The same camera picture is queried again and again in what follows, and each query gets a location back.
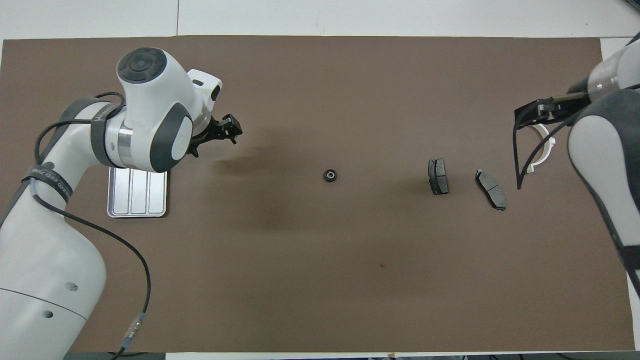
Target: robotic arm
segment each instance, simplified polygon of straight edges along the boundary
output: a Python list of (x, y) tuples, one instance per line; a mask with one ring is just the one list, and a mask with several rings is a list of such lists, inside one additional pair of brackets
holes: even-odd
[(552, 136), (563, 126), (572, 127), (568, 139), (572, 165), (596, 201), (621, 262), (640, 295), (638, 88), (640, 41), (632, 41), (598, 64), (588, 77), (573, 85), (567, 95), (540, 99), (517, 109), (514, 155), (519, 188), (524, 172), (518, 168), (516, 130), (531, 124), (562, 121)]
[[(132, 51), (116, 72), (127, 104), (124, 98), (114, 104), (100, 96), (71, 104), (50, 127), (56, 128), (51, 141), (42, 154), (36, 150), (36, 165), (0, 218), (3, 359), (61, 359), (102, 293), (102, 257), (60, 216), (88, 167), (102, 163), (164, 172), (186, 154), (197, 157), (201, 143), (235, 143), (242, 134), (233, 116), (221, 122), (211, 118), (222, 82), (199, 70), (185, 72), (163, 50)], [(146, 302), (121, 352), (145, 311)]]

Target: white floor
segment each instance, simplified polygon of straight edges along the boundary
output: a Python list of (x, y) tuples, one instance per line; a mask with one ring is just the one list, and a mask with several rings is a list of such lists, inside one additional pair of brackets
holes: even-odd
[[(174, 35), (598, 37), (607, 57), (638, 31), (640, 13), (623, 0), (0, 0), (0, 40)], [(632, 290), (630, 299), (640, 349), (640, 300)], [(167, 359), (369, 356), (386, 354), (190, 353)]]

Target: black strap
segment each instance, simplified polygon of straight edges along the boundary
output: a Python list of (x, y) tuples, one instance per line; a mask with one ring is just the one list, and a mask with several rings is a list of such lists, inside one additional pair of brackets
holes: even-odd
[(91, 121), (91, 148), (93, 154), (100, 163), (108, 167), (122, 168), (115, 165), (107, 155), (106, 144), (104, 143), (104, 132), (107, 128), (107, 118), (109, 114), (120, 107), (113, 102), (105, 105), (98, 111)]
[[(62, 113), (62, 115), (60, 115), (59, 121), (74, 120), (76, 116), (80, 113), (80, 111), (83, 111), (87, 106), (91, 104), (95, 104), (96, 102), (101, 102), (101, 101), (105, 101), (105, 100), (96, 99), (94, 97), (82, 97), (74, 101), (71, 105), (67, 106), (67, 108)], [(58, 140), (62, 137), (62, 134), (65, 133), (68, 127), (69, 125), (63, 125), (54, 131), (53, 136), (51, 137), (51, 140), (49, 140), (49, 143), (42, 151), (41, 157), (43, 159), (47, 157), (47, 155), (49, 154), (49, 151), (51, 151), (51, 149), (53, 148), (53, 145), (56, 145), (56, 142), (58, 142)]]
[(640, 245), (623, 246), (618, 254), (627, 271), (640, 270)]
[(52, 188), (54, 188), (62, 199), (68, 204), (71, 199), (71, 195), (73, 195), (74, 190), (71, 188), (71, 185), (64, 180), (60, 176), (59, 173), (54, 170), (47, 168), (42, 165), (33, 165), (27, 174), (25, 174), (24, 179), (22, 181), (27, 181), (28, 179), (33, 178), (42, 181), (45, 184), (48, 184)]

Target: brown tabletop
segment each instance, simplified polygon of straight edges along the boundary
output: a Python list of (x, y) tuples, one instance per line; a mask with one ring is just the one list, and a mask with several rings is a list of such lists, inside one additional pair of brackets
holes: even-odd
[[(115, 65), (143, 46), (222, 79), (214, 114), (233, 113), (244, 135), (172, 170), (164, 218), (109, 218), (105, 167), (78, 186), (68, 210), (128, 239), (151, 268), (132, 350), (633, 349), (625, 273), (567, 131), (522, 190), (513, 173), (513, 109), (587, 75), (597, 39), (5, 40), (0, 206), (36, 135), (73, 100), (121, 91)], [(448, 195), (431, 194), (431, 158), (446, 162)], [(490, 207), (477, 168), (498, 180), (506, 211)], [(72, 350), (113, 350), (142, 304), (143, 271), (77, 228), (108, 280)]]

